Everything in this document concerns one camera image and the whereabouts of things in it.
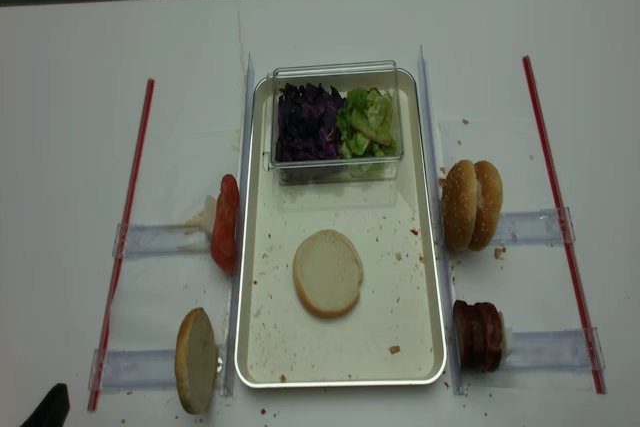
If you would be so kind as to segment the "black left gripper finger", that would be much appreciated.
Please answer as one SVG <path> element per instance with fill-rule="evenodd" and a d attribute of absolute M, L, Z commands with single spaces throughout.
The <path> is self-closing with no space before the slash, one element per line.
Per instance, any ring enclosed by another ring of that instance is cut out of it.
<path fill-rule="evenodd" d="M 58 383 L 23 422 L 23 427 L 63 427 L 69 411 L 68 387 L 64 383 Z"/>

